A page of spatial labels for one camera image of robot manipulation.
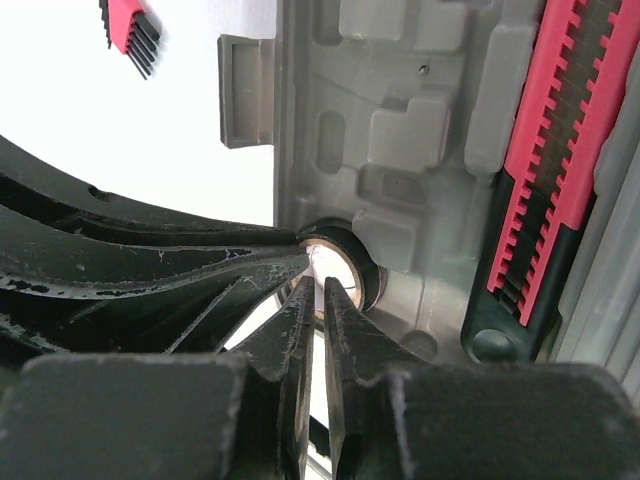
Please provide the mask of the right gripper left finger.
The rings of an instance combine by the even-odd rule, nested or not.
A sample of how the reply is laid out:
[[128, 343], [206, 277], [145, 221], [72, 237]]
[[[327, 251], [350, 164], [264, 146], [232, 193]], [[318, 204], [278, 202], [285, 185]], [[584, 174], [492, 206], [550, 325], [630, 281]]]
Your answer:
[[223, 354], [52, 354], [1, 411], [5, 479], [301, 479], [315, 283]]

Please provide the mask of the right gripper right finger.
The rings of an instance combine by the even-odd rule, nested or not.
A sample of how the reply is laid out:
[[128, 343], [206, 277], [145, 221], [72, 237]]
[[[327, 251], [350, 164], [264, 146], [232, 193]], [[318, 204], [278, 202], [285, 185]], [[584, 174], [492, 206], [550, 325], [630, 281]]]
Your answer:
[[432, 365], [324, 287], [336, 479], [635, 479], [639, 419], [584, 364]]

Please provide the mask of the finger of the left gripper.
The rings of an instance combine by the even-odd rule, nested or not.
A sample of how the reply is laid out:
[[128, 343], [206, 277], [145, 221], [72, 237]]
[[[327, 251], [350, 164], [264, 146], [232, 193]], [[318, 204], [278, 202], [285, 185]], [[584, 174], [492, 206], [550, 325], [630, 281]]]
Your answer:
[[66, 233], [140, 246], [291, 246], [286, 229], [209, 219], [105, 192], [1, 139], [1, 204]]
[[1, 345], [45, 353], [217, 352], [307, 256], [287, 233], [241, 246], [104, 242], [1, 212]]

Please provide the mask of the black tape roll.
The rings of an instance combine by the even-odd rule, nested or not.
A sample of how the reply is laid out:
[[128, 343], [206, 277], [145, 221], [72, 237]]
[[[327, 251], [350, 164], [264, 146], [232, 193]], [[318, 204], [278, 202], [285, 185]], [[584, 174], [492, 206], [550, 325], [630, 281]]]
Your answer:
[[325, 218], [304, 227], [298, 234], [299, 245], [309, 259], [308, 267], [287, 286], [292, 291], [303, 277], [315, 282], [314, 309], [324, 321], [325, 280], [337, 279], [355, 307], [368, 312], [375, 306], [386, 284], [386, 273], [370, 256], [351, 224], [339, 218]]

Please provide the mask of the red hex key set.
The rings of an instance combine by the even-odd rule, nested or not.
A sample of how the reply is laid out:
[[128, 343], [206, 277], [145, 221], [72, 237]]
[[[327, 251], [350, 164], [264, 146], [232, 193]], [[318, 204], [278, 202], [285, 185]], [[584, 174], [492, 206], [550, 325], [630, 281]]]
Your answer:
[[107, 47], [126, 56], [144, 80], [157, 60], [160, 31], [137, 0], [99, 0]]

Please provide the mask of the grey plastic tool case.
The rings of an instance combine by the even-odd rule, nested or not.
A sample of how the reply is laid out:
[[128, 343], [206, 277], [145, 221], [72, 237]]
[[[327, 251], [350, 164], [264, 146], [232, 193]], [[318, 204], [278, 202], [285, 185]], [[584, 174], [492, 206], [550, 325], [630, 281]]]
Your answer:
[[[385, 270], [365, 314], [425, 359], [460, 334], [546, 4], [282, 1], [272, 39], [218, 41], [221, 139], [274, 148], [274, 222], [348, 221]], [[532, 361], [639, 395], [639, 41], [592, 206]]]

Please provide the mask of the red utility knife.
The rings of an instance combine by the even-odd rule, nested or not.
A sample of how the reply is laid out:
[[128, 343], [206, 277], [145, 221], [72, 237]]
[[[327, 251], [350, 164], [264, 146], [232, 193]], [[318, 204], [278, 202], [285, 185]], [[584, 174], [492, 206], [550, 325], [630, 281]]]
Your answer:
[[546, 4], [460, 334], [473, 361], [532, 361], [557, 325], [638, 41], [634, 0]]

